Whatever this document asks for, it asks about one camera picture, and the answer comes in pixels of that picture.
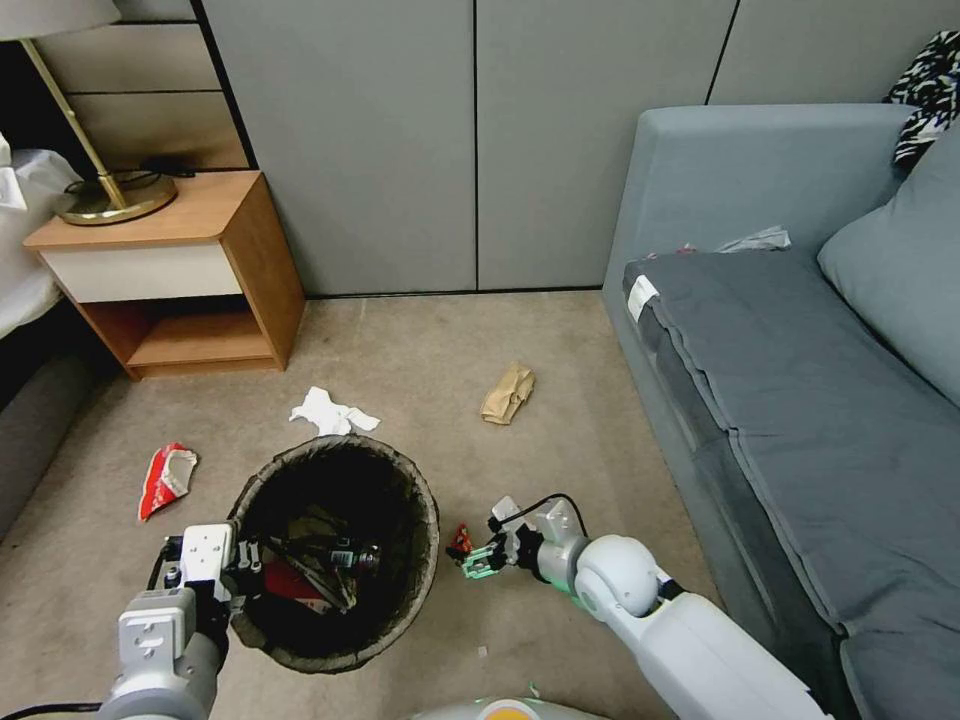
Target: wooden nightstand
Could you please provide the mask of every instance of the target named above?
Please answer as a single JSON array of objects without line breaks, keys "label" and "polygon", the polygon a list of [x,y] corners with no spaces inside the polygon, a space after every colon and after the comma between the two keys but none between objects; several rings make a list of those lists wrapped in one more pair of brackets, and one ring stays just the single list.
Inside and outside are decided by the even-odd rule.
[{"label": "wooden nightstand", "polygon": [[24,241],[135,380],[283,370],[304,297],[258,171],[202,173],[146,217]]}]

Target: white bedsheet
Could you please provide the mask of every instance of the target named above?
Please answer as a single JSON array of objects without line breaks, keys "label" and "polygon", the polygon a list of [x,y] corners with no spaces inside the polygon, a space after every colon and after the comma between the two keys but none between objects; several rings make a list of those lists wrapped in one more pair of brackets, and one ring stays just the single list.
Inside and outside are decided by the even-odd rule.
[{"label": "white bedsheet", "polygon": [[0,205],[0,338],[36,320],[60,299],[50,272],[23,248],[23,241],[53,216],[56,198],[79,179],[53,151],[8,152],[0,136],[0,167],[10,163],[26,208],[12,193],[10,202]]}]

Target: sofa cushion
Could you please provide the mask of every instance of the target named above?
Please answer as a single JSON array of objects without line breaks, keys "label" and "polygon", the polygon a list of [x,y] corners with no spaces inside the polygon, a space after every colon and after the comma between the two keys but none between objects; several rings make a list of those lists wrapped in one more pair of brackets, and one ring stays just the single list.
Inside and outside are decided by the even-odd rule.
[{"label": "sofa cushion", "polygon": [[960,404],[960,127],[883,207],[823,246],[820,267],[866,322]]},{"label": "sofa cushion", "polygon": [[807,595],[847,634],[864,718],[960,719],[960,408],[804,253],[665,255],[629,264],[624,295],[640,273],[659,292],[643,313],[668,328]]}]

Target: white drawer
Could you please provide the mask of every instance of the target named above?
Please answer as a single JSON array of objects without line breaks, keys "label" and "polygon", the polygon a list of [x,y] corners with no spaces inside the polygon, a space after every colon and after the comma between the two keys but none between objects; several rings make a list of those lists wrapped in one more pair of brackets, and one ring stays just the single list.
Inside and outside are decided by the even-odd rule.
[{"label": "white drawer", "polygon": [[241,293],[218,242],[42,254],[77,302]]}]

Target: gray wall panel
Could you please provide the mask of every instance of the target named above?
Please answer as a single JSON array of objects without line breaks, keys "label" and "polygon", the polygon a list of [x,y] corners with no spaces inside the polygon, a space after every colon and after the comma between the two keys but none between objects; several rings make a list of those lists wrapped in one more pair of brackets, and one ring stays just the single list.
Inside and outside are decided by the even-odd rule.
[{"label": "gray wall panel", "polygon": [[113,0],[120,17],[127,22],[193,20],[190,0]]},{"label": "gray wall panel", "polygon": [[108,25],[37,46],[64,92],[220,89],[197,25]]},{"label": "gray wall panel", "polygon": [[108,167],[148,157],[198,169],[247,167],[223,93],[73,95],[70,104]]},{"label": "gray wall panel", "polygon": [[308,293],[474,287],[470,0],[206,0]]},{"label": "gray wall panel", "polygon": [[957,0],[742,0],[710,103],[877,102]]},{"label": "gray wall panel", "polygon": [[477,3],[481,288],[602,281],[637,116],[704,102],[733,6]]}]

